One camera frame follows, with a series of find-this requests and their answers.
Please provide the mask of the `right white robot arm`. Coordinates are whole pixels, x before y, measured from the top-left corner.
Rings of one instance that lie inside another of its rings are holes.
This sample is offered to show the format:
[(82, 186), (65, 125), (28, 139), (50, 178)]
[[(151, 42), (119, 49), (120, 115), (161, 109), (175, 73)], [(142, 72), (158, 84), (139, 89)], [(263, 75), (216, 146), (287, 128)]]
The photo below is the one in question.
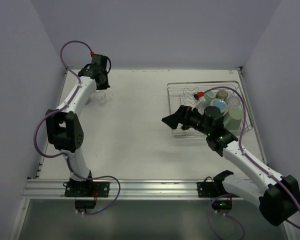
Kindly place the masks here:
[(206, 135), (209, 148), (237, 166), (247, 177), (244, 180), (232, 173), (219, 180), (223, 190), (258, 207), (263, 217), (273, 226), (287, 221), (300, 212), (300, 189), (292, 176), (279, 172), (253, 156), (241, 141), (224, 127), (224, 116), (219, 108), (208, 106), (200, 114), (196, 108), (181, 105), (178, 110), (161, 120), (172, 130), (192, 128)]

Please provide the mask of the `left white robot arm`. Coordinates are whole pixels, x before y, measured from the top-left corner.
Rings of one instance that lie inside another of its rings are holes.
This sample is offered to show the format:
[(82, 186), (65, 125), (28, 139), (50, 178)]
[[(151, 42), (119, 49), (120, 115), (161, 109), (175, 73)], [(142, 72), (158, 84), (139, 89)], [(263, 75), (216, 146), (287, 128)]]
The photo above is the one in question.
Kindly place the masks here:
[(79, 117), (92, 94), (109, 88), (111, 66), (109, 57), (92, 53), (91, 63), (78, 72), (77, 83), (63, 103), (58, 109), (46, 112), (48, 142), (64, 156), (70, 171), (69, 181), (65, 184), (66, 197), (95, 198), (98, 195), (81, 149), (84, 131)]

